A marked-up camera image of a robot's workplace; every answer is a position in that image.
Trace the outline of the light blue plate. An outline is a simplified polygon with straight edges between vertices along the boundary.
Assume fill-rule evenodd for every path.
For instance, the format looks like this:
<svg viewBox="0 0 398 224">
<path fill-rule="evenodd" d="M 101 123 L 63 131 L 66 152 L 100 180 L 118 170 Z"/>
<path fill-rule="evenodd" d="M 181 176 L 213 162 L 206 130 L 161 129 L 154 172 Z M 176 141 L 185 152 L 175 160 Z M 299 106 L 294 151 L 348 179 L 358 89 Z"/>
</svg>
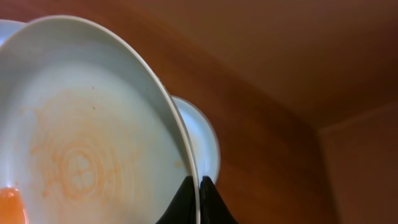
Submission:
<svg viewBox="0 0 398 224">
<path fill-rule="evenodd" d="M 26 26 L 25 22 L 9 19 L 0 20 L 0 46 L 7 42 L 16 32 Z"/>
<path fill-rule="evenodd" d="M 217 135 L 205 114 L 183 98 L 172 96 L 187 128 L 195 155 L 198 178 L 209 177 L 216 184 L 221 167 Z"/>
<path fill-rule="evenodd" d="M 187 129 L 122 38 L 63 15 L 1 30 L 1 185 L 30 223 L 156 223 L 184 182 L 199 223 Z"/>
</svg>

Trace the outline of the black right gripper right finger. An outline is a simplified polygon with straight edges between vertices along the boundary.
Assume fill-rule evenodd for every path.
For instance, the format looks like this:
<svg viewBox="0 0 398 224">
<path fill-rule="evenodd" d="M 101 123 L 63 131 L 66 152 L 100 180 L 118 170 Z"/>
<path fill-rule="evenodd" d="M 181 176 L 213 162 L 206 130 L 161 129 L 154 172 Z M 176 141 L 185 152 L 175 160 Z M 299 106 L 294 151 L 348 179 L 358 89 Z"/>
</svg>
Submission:
<svg viewBox="0 0 398 224">
<path fill-rule="evenodd" d="M 201 224 L 238 224 L 208 176 L 200 184 L 200 211 Z"/>
</svg>

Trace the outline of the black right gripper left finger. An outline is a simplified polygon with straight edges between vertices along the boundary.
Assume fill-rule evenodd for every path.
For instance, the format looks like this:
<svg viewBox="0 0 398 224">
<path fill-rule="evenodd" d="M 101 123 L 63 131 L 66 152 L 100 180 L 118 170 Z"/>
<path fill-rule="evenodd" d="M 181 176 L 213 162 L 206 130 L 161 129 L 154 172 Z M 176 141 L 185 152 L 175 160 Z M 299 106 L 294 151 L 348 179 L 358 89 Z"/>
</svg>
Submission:
<svg viewBox="0 0 398 224">
<path fill-rule="evenodd" d="M 195 186 L 192 176 L 184 178 L 156 224 L 196 224 Z"/>
</svg>

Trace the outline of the green yellow sponge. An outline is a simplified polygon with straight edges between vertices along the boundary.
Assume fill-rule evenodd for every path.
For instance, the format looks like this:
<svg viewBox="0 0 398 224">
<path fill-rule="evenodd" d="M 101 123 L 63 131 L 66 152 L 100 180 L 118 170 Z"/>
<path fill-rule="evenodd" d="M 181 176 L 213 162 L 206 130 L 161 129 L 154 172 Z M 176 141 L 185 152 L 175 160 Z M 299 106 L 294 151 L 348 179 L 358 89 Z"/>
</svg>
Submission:
<svg viewBox="0 0 398 224">
<path fill-rule="evenodd" d="M 1 224 L 29 224 L 19 190 L 13 188 L 1 189 L 0 206 Z"/>
</svg>

